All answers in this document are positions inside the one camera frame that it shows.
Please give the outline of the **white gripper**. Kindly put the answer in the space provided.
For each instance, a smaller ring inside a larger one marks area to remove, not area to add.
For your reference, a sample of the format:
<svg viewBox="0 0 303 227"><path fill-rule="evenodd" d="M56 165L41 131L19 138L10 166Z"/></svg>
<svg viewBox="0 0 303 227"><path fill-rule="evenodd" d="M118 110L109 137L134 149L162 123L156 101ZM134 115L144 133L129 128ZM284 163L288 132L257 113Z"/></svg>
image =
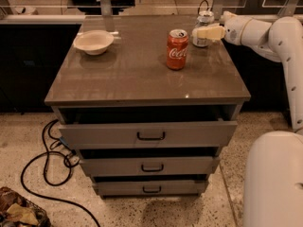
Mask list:
<svg viewBox="0 0 303 227"><path fill-rule="evenodd" d="M198 39L218 41L223 37L228 43L234 45L248 45L248 25L251 17L237 15L229 11L223 13L224 26L214 24L200 26L192 30L192 36Z"/></svg>

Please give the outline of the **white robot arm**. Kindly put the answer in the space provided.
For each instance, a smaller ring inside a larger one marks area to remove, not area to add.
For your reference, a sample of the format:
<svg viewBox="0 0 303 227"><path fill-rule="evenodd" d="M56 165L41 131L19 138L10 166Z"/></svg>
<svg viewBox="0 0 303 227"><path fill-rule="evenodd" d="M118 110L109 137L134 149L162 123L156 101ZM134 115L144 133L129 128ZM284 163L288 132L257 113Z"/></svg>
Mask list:
<svg viewBox="0 0 303 227"><path fill-rule="evenodd" d="M198 26L197 39L243 45L282 64L290 131L271 131L251 146L245 167L243 227L303 227L303 27L293 16L272 23L223 14Z"/></svg>

